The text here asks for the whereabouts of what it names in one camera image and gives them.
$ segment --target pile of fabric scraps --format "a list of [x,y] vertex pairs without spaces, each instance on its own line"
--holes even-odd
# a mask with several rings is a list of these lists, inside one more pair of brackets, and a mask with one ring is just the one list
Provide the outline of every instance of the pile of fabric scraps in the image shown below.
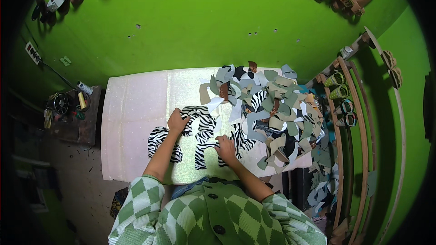
[[[213,118],[209,113],[207,106],[187,106],[181,110],[181,117],[183,119],[191,117],[186,127],[182,131],[182,135],[185,137],[193,136],[192,122],[197,118],[200,118],[198,127],[198,133],[195,135],[197,139],[197,147],[195,149],[195,169],[206,169],[206,161],[204,160],[204,151],[209,147],[219,147],[217,142],[208,142],[213,137],[214,133],[221,129],[222,123],[220,118]],[[242,133],[241,124],[233,124],[235,131],[232,131],[230,139],[235,140],[236,156],[242,158],[239,150],[251,150],[254,147],[255,141],[244,138]],[[163,143],[164,139],[168,135],[168,128],[156,127],[150,133],[148,137],[148,157],[151,159],[156,153],[159,146]],[[170,162],[179,163],[183,159],[183,153],[180,145],[176,142],[173,148]],[[227,166],[226,163],[218,156],[218,165],[221,167]]]
[[[280,76],[274,70],[257,72],[255,62],[248,64],[248,72],[243,66],[223,66],[209,83],[201,84],[201,104],[210,113],[219,104],[230,102],[229,121],[244,118],[243,138],[267,146],[267,156],[259,161],[259,168],[271,166],[280,173],[324,137],[324,119],[313,94],[304,93],[296,84],[297,74],[288,65],[282,66]],[[219,97],[211,99],[207,88]]]
[[305,214],[312,220],[319,220],[331,213],[337,203],[339,189],[339,167],[337,149],[329,142],[329,137],[321,139],[311,151],[313,158],[309,173],[313,174],[310,194],[307,198],[309,208]]

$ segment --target green checkered cardigan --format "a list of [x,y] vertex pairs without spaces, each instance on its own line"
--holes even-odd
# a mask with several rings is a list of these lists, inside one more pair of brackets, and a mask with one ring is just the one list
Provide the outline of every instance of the green checkered cardigan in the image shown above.
[[232,184],[203,182],[161,211],[163,194],[163,185],[155,177],[136,178],[112,227],[109,244],[327,243],[327,237],[282,194],[271,195],[260,204]]

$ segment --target hand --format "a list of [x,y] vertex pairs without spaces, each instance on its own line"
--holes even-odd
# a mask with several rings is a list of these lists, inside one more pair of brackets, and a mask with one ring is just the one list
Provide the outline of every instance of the hand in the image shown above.
[[215,147],[215,150],[221,159],[230,167],[235,165],[235,163],[239,163],[236,158],[235,140],[230,140],[226,135],[218,136],[215,139],[219,142],[219,147]]
[[180,115],[180,109],[174,109],[170,119],[168,120],[168,128],[170,128],[170,132],[179,135],[190,119],[191,117],[182,119],[182,116]]

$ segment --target green wall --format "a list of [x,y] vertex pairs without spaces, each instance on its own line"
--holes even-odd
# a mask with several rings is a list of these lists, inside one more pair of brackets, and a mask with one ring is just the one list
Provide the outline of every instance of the green wall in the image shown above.
[[[428,75],[430,65],[424,36],[410,7],[406,8],[378,41],[382,49],[393,53],[397,66],[401,69],[403,85],[399,92],[406,120],[405,176],[395,215],[384,237],[386,243],[413,205],[427,169],[430,143],[424,138],[422,98],[424,76]],[[377,51],[365,49],[352,60],[356,63],[370,98],[377,138],[379,182],[366,239],[367,244],[372,244],[378,242],[394,204],[401,168],[401,126],[394,90]],[[361,172],[362,158],[356,159],[357,156],[355,153],[355,172],[356,168],[360,168]],[[358,197],[353,198],[352,215],[357,214],[355,206],[358,205],[358,200]]]
[[[299,78],[312,79],[363,25],[378,37],[406,5],[406,0],[373,0],[360,21],[349,21],[315,0],[84,0],[65,17],[57,14],[53,27],[31,21],[30,13],[26,24],[45,62],[72,82],[105,86],[112,76],[249,60],[270,67],[287,63]],[[66,86],[30,60],[24,52],[29,40],[23,27],[9,85],[41,106]],[[59,61],[63,56],[70,66]]]

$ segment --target power strip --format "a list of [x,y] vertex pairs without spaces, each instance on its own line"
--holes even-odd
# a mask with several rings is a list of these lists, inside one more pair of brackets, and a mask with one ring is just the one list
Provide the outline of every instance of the power strip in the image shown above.
[[35,47],[32,45],[32,43],[30,41],[26,44],[25,51],[32,58],[33,62],[36,65],[38,65],[39,62],[41,61],[41,56],[39,56],[38,52],[36,52]]

